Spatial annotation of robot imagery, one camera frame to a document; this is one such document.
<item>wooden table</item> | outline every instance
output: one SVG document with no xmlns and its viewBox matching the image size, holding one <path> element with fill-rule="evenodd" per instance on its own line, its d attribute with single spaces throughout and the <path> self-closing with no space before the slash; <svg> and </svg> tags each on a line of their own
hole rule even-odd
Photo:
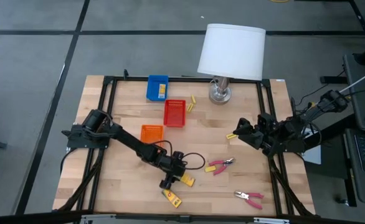
<svg viewBox="0 0 365 224">
<path fill-rule="evenodd" d="M 91 109 L 96 109 L 101 92 L 103 76 L 88 76 L 83 89 L 76 122 L 81 123 Z M 273 100 L 278 120 L 292 115 L 287 87 L 283 80 L 271 80 Z M 140 138 L 141 125 L 163 124 L 164 103 L 151 102 L 145 98 L 147 82 L 118 81 L 113 121 Z M 213 176 L 203 170 L 187 170 L 196 181 L 193 187 L 176 182 L 171 190 L 182 200 L 174 208 L 161 194 L 159 182 L 164 172 L 136 156 L 122 143 L 111 140 L 105 151 L 95 202 L 96 212 L 108 213 L 155 213 L 191 215 L 263 215 L 274 216 L 275 206 L 266 157 L 261 151 L 235 138 L 227 140 L 239 118 L 257 122 L 260 113 L 257 89 L 254 84 L 231 83 L 231 100 L 226 105 L 214 105 L 208 99 L 208 83 L 169 82 L 168 98 L 191 101 L 197 104 L 186 116 L 184 128 L 167 128 L 164 139 L 173 144 L 173 150 L 198 152 L 207 160 L 236 158 L 236 162 L 223 173 Z M 263 90 L 264 102 L 267 93 Z M 65 160 L 59 180 L 53 208 L 59 208 L 73 194 L 82 180 L 87 149 L 77 149 Z M 187 157 L 188 167 L 201 165 L 196 156 Z M 313 200 L 303 161 L 294 154 L 285 154 L 285 163 L 291 188 L 305 207 L 314 212 Z M 260 192 L 263 210 L 248 206 L 244 200 L 234 197 L 234 191 Z M 91 186 L 88 186 L 83 208 L 87 208 Z M 282 207 L 286 213 L 285 197 L 280 187 Z"/>
</svg>

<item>small yellow object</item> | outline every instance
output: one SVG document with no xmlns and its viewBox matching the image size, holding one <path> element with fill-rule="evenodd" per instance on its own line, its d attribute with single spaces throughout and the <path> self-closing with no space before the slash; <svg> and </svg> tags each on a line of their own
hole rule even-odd
<svg viewBox="0 0 365 224">
<path fill-rule="evenodd" d="M 216 170 L 216 166 L 209 166 L 205 168 L 205 172 L 212 172 Z"/>
<path fill-rule="evenodd" d="M 159 93 L 165 93 L 165 92 L 166 92 L 166 85 L 159 84 Z"/>
<path fill-rule="evenodd" d="M 169 202 L 174 206 L 174 207 L 178 207 L 181 204 L 181 199 L 179 197 L 177 197 L 177 195 L 175 195 L 171 190 L 166 190 L 163 189 L 162 190 L 162 194 L 169 200 Z"/>
<path fill-rule="evenodd" d="M 236 134 L 228 134 L 228 135 L 226 135 L 226 137 L 227 137 L 227 139 L 233 139 L 233 138 L 238 137 L 238 135 L 236 135 Z"/>
<path fill-rule="evenodd" d="M 188 111 L 188 112 L 191 112 L 191 110 L 193 109 L 193 107 L 194 107 L 194 104 L 193 104 L 193 103 L 190 103 L 190 104 L 188 105 L 188 109 L 187 109 L 187 111 Z"/>
<path fill-rule="evenodd" d="M 191 177 L 190 175 L 188 175 L 187 173 L 185 173 L 180 181 L 190 187 L 192 187 L 194 185 L 194 182 L 195 182 L 195 178 Z"/>
<path fill-rule="evenodd" d="M 195 100 L 195 96 L 194 96 L 194 95 L 191 95 L 191 99 L 192 99 L 192 102 L 193 102 L 194 104 L 196 104 L 196 100 Z"/>
</svg>

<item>label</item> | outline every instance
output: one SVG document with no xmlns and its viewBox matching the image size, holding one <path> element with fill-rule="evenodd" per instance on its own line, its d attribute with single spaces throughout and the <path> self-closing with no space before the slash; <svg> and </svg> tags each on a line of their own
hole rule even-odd
<svg viewBox="0 0 365 224">
<path fill-rule="evenodd" d="M 190 187 L 194 185 L 195 178 L 191 177 L 187 173 L 184 173 L 184 175 L 181 177 L 180 181 Z"/>
<path fill-rule="evenodd" d="M 163 189 L 162 194 L 169 200 L 169 202 L 174 206 L 178 207 L 181 204 L 181 199 L 177 197 L 172 191 Z"/>
<path fill-rule="evenodd" d="M 166 95 L 166 84 L 159 84 L 158 98 L 164 99 L 165 95 Z"/>
</svg>

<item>white lampshade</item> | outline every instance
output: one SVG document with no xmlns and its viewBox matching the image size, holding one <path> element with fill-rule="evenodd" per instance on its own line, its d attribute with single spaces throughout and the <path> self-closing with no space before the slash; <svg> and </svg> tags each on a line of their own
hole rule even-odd
<svg viewBox="0 0 365 224">
<path fill-rule="evenodd" d="M 261 80 L 265 30 L 208 24 L 197 72 L 221 77 Z"/>
</svg>

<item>pink-handled pliers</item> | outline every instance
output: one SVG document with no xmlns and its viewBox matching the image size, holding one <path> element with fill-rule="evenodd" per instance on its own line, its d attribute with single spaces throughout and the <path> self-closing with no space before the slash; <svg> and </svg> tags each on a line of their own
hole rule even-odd
<svg viewBox="0 0 365 224">
<path fill-rule="evenodd" d="M 234 195 L 235 195 L 235 196 L 237 196 L 237 197 L 240 197 L 240 198 L 245 199 L 245 201 L 246 201 L 249 205 L 251 205 L 251 206 L 253 206 L 253 207 L 255 207 L 255 208 L 263 209 L 263 207 L 262 207 L 261 205 L 259 205 L 259 204 L 255 203 L 254 201 L 252 201 L 252 200 L 250 199 L 250 197 L 264 198 L 264 195 L 262 195 L 262 194 L 260 194 L 260 193 L 247 193 L 247 194 L 246 194 L 246 193 L 243 193 L 243 192 L 235 192 L 235 193 L 234 193 Z"/>
<path fill-rule="evenodd" d="M 217 174 L 220 174 L 221 172 L 223 172 L 227 168 L 227 166 L 231 165 L 234 161 L 235 161 L 234 158 L 228 159 L 226 161 L 213 161 L 213 162 L 209 163 L 209 166 L 214 166 L 216 164 L 222 164 L 222 167 L 220 167 L 220 169 L 213 172 L 213 175 L 217 175 Z"/>
</svg>

